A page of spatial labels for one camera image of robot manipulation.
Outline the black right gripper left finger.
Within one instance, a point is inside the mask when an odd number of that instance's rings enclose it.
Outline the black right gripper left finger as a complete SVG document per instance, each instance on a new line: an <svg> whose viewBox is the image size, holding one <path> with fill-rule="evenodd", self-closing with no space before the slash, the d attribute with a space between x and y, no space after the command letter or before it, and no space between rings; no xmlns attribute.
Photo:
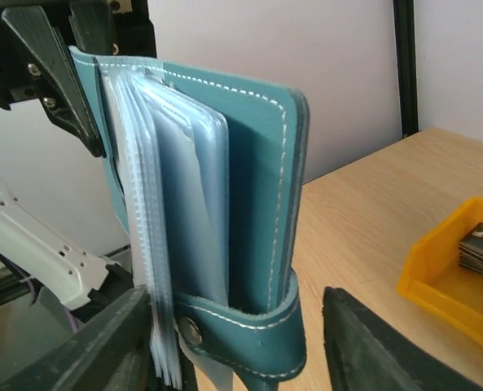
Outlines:
<svg viewBox="0 0 483 391"><path fill-rule="evenodd" d="M43 290L0 306L0 390L152 390L148 299L130 289L78 332Z"/></svg>

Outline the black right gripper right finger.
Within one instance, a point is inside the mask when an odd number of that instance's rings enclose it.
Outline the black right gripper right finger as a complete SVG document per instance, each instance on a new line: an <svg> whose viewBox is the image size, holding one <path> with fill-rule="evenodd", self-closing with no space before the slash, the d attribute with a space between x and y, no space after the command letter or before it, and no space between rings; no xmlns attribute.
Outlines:
<svg viewBox="0 0 483 391"><path fill-rule="evenodd" d="M323 293L323 336L334 390L482 390L342 288Z"/></svg>

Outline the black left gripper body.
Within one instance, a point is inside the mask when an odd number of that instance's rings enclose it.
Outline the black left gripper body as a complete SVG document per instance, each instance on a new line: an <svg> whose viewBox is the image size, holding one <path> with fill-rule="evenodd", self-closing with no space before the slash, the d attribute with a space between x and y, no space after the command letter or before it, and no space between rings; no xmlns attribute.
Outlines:
<svg viewBox="0 0 483 391"><path fill-rule="evenodd" d="M0 1L0 108L48 97L77 98L68 48L103 55L156 56L145 1Z"/></svg>

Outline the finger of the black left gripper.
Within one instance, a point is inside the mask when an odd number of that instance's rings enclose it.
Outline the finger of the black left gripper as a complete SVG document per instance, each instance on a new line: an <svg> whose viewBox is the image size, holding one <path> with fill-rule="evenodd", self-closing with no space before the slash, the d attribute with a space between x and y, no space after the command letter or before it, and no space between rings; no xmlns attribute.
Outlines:
<svg viewBox="0 0 483 391"><path fill-rule="evenodd" d="M78 138L92 156L105 156L70 52L43 8L8 7L1 20L49 120Z"/></svg>
<svg viewBox="0 0 483 391"><path fill-rule="evenodd" d="M104 0L70 1L69 23L77 47L92 55L113 54L113 14Z"/></svg>

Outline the blue card holder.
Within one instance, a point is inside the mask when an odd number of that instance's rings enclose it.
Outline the blue card holder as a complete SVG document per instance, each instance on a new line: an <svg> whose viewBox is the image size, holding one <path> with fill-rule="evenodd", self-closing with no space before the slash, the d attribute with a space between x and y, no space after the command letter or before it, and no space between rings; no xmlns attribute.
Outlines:
<svg viewBox="0 0 483 391"><path fill-rule="evenodd" d="M103 140L156 373L276 390L306 361L292 253L309 105L289 86L151 57L71 57Z"/></svg>

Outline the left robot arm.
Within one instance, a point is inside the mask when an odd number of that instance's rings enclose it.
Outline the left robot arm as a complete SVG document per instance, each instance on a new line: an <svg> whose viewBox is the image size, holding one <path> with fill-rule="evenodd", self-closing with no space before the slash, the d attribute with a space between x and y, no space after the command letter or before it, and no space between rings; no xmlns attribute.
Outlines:
<svg viewBox="0 0 483 391"><path fill-rule="evenodd" d="M36 99L49 121L102 160L113 208L127 216L118 148L99 71L88 55L156 56L144 1L0 1L0 108ZM86 322L133 285L116 263L78 248L35 218L0 179L0 258Z"/></svg>

